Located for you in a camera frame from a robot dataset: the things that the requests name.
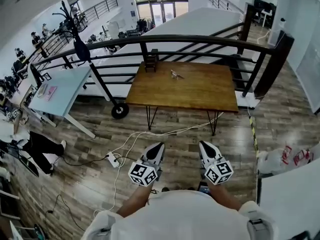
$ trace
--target white shirt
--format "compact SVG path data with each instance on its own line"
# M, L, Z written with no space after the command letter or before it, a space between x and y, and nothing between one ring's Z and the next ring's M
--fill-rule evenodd
M14 134L14 128L14 123L8 121L6 116L0 114L0 140L6 143L11 143L12 140L21 141L18 146L22 148L30 139L30 133L25 127L19 125L17 133Z
M253 201L238 212L198 191L168 191L149 199L145 207L126 218L99 212L82 240L250 240L245 215L258 209ZM98 236L108 227L108 235Z

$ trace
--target black cable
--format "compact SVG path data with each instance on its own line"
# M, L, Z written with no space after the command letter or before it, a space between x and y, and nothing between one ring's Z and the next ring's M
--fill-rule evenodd
M67 165L69 165L69 166L85 166L85 165L88 165L88 164L93 163L93 162L102 161L102 160L104 160L104 159L107 158L107 155L105 155L105 156L104 156L103 158L101 158L101 159L91 160L91 161L87 161L87 162L79 163L79 164L71 164L71 163L67 162L66 159L65 159L63 156L59 156L59 157L53 162L53 165L55 165L56 162L57 162L57 160L60 159L60 158L62 158L63 161L64 161ZM119 156L119 157L116 158L115 160L118 160L118 159L120 159L120 158L125 159L125 157ZM129 160L132 160L132 161L137 161L137 159L134 159L134 158L131 158L131 157L126 157L126 158L129 159Z
M56 196L53 209L52 209L52 210L47 210L47 211L45 212L44 224L45 224L45 226L46 226L47 232L49 232L49 231L48 231L48 226L47 226L47 214L53 214L53 213L54 213L59 197L61 197L62 202L63 202L64 205L69 209L69 213L70 213L71 219L73 220L74 224L75 224L79 229L81 229L82 231L85 232L85 230L84 230L82 227L80 227L80 226L78 225L78 223L75 221L75 219L74 219L74 217L73 217L73 215L72 215L72 213L71 213L70 207L66 204L66 202L64 201L64 199L63 199L63 197L61 196L61 194L58 194L58 195Z
M103 158L101 158L101 159L91 160L91 161L84 162L84 163L79 163L79 164L71 164L71 163L68 163L68 162L66 161L66 159L65 159L63 156L59 156L59 157L54 161L54 163L53 163L53 164L55 164L55 163L56 163L56 161L57 161L59 158L62 158L62 159L64 160L64 162L65 162L67 165L69 165L69 166L85 166L85 165L88 165L88 164L90 164L90 163L92 163L92 162L99 162L99 161L102 161L102 160L106 159L106 158L107 158L107 156L105 155L105 156L104 156Z
M118 160L118 159L120 159L120 158L123 158L123 159L129 159L129 160L132 160L132 161L135 161L135 162L137 161L137 159L134 159L134 158L131 158L131 157L128 157L128 156L127 156L126 158L125 158L125 157L123 157L123 156L119 156L119 157L118 157L118 158L116 158L115 160Z

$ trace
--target person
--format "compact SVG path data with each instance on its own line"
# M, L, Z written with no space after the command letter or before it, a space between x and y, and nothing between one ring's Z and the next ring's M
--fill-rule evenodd
M47 38L49 36L49 34L50 35L52 34L52 31L49 30L46 26L47 26L47 24L43 23L43 25L42 25L42 34L43 34L43 36L45 36Z
M19 61L23 62L26 59L26 54L23 50L21 50L20 48L15 48L14 51Z
M108 49L110 55L113 55L117 51L117 48L115 45L109 45L106 48Z
M100 40L101 42L103 42L103 41L106 40L106 35L105 35L103 32L100 32L99 35L100 35L100 36L99 36L99 40Z
M79 19L78 19L78 8L73 6L71 12L72 12L73 17L75 18L75 23L78 23L79 22Z
M61 157L64 154L67 142L63 140L60 144L56 144L41 134L27 130L19 124L21 117L22 114L19 113L14 122L11 122L0 113L0 141L16 144L19 150L25 151L33 158L45 174L52 174L54 165L49 163L44 153Z
M277 239L274 221L254 201L242 204L223 185L207 185L211 196L163 188L153 198L153 183L139 185L116 213L100 211L81 240Z
M99 35L100 35L100 40L103 42L103 41L106 41L106 35L103 33L103 32L100 32L99 33Z
M36 32L32 32L31 37L32 37L32 45L36 49L40 48L39 51L43 58L48 58L47 53L41 48L41 45L43 43L41 37Z

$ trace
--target human arm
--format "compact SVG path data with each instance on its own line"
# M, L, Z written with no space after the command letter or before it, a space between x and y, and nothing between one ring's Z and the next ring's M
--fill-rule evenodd
M223 185L214 185L210 180L206 180L206 182L211 196L218 204L237 211L240 210L242 206L241 202L230 194Z
M153 185L154 183L148 186L138 186L130 198L123 203L122 207L116 213L125 218L145 207Z

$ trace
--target wheel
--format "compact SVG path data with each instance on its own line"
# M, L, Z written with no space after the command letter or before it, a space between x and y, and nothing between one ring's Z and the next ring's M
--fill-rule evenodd
M113 107L111 115L114 119L125 118L129 113L129 106L126 103L118 103Z

